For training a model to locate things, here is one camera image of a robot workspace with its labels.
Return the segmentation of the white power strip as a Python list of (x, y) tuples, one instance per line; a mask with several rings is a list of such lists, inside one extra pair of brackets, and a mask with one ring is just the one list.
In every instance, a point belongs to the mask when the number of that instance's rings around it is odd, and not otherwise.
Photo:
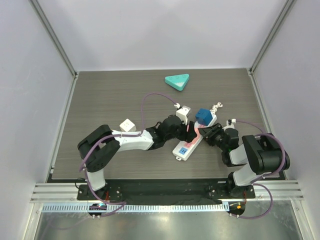
[(175, 156), (175, 159), (178, 161), (186, 161), (199, 143), (202, 141), (203, 137), (199, 133), (199, 128), (206, 128), (211, 127), (217, 120), (217, 116), (215, 114), (212, 115), (212, 120), (209, 122), (208, 125), (203, 125), (198, 123), (197, 121), (194, 124), (194, 130), (197, 133), (196, 138), (193, 139), (192, 142), (187, 143), (185, 141), (180, 141), (177, 146), (173, 149), (172, 154)]

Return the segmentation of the blue plug cube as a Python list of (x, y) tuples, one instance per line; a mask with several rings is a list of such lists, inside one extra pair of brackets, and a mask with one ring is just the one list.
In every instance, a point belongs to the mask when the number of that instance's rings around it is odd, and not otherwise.
[(196, 121), (198, 124), (203, 126), (208, 126), (210, 122), (213, 120), (212, 113), (209, 109), (200, 108), (198, 112), (195, 114)]

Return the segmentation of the white plug cube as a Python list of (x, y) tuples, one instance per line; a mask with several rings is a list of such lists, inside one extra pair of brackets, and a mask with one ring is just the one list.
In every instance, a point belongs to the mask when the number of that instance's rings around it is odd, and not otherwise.
[(137, 130), (136, 125), (130, 120), (125, 119), (120, 125), (119, 128), (122, 132), (135, 132)]

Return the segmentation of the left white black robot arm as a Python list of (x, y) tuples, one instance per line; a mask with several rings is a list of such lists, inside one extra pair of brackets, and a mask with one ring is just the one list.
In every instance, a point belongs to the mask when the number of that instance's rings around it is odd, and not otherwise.
[(196, 137), (195, 123), (186, 123), (176, 115), (136, 132), (112, 130), (107, 124), (99, 126), (77, 145), (82, 159), (80, 170), (85, 172), (89, 195), (95, 200), (106, 195), (104, 168), (117, 153), (156, 150), (173, 139), (191, 143)]

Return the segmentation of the teal triangular socket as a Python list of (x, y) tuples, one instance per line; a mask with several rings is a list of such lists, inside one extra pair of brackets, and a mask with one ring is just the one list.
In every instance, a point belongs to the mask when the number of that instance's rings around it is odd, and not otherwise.
[(164, 78), (164, 82), (167, 85), (171, 86), (172, 88), (181, 92), (187, 85), (189, 79), (190, 79), (190, 75), (185, 73), (185, 74), (166, 76)]

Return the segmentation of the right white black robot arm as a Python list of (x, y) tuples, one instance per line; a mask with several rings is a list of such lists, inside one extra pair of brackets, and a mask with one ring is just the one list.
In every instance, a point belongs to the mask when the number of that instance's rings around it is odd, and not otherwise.
[(244, 135), (240, 144), (237, 129), (217, 123), (200, 128), (199, 134), (209, 146), (220, 148), (222, 162), (226, 166), (241, 167), (227, 177), (225, 191), (230, 198), (243, 198), (256, 181), (290, 167), (288, 153), (271, 133)]

